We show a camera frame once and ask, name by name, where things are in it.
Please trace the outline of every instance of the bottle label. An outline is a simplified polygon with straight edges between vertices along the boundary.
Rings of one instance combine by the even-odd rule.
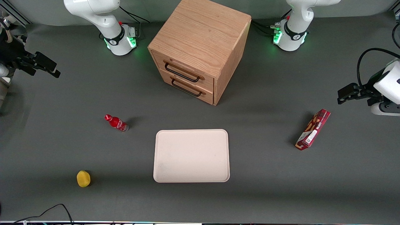
[[[119,120],[116,128],[120,131],[125,131],[126,123],[122,120]]]

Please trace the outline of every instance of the red box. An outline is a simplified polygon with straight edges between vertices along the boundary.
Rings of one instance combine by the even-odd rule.
[[[318,133],[321,131],[321,128],[324,126],[329,115],[330,112],[325,109],[321,109],[321,111],[317,112],[308,123],[306,130],[297,140],[297,143],[295,144],[296,148],[301,151],[309,148],[313,144],[315,137],[317,137]]]

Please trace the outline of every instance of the barcode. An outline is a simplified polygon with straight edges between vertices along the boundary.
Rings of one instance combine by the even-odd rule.
[[[313,130],[313,131],[311,132],[311,134],[308,136],[308,138],[306,139],[306,143],[307,143],[307,144],[310,144],[311,141],[314,139],[314,137],[315,137],[316,134],[317,134],[317,131],[316,131],[316,130]]]

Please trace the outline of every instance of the drawer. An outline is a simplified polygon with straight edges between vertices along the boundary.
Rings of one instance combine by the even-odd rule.
[[[214,79],[199,72],[193,72],[188,66],[181,66],[174,60],[155,51],[152,51],[158,69],[166,71],[170,75],[180,77],[191,85],[200,87],[210,92],[214,91]]]
[[[176,87],[177,89],[180,89],[181,91],[190,94],[200,100],[205,101],[208,104],[213,104],[214,102],[214,96],[211,92],[204,90],[202,88],[199,88],[197,86],[193,86],[189,84],[188,82],[184,82],[182,79],[178,79],[170,73],[164,71],[164,70],[158,70],[161,74],[162,79],[164,80],[165,83]]]

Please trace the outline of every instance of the wall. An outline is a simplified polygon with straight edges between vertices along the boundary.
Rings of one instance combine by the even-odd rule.
[[[33,23],[65,26],[89,24],[71,15],[63,0],[9,0]],[[252,18],[278,18],[290,7],[284,0],[213,0],[222,5],[250,14]],[[314,8],[316,17],[369,16],[386,11],[396,0],[342,0],[333,6]],[[121,0],[121,6],[150,21],[168,19],[180,0]],[[122,10],[113,14],[123,22],[130,22]]]

